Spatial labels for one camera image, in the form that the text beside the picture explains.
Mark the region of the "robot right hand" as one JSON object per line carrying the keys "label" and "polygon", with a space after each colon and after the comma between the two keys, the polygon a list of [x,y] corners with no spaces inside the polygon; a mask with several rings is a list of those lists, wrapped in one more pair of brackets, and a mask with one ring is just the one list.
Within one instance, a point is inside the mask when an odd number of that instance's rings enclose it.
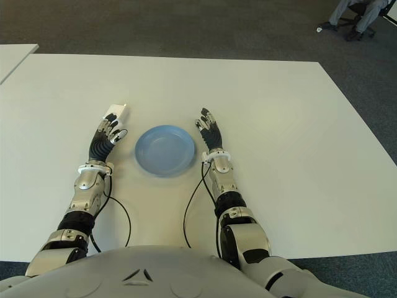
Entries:
{"label": "robot right hand", "polygon": [[198,128],[209,151],[223,148],[220,129],[214,116],[208,109],[203,108],[201,110],[200,119],[195,121],[195,126]]}

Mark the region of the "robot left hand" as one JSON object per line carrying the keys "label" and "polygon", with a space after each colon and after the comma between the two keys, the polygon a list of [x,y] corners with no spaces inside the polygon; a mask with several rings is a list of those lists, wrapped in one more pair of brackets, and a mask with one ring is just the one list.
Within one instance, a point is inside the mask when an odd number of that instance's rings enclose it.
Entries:
{"label": "robot left hand", "polygon": [[106,162],[114,146],[128,133],[127,129],[116,129],[118,125],[119,120],[114,113],[102,119],[91,140],[88,152],[89,161]]}

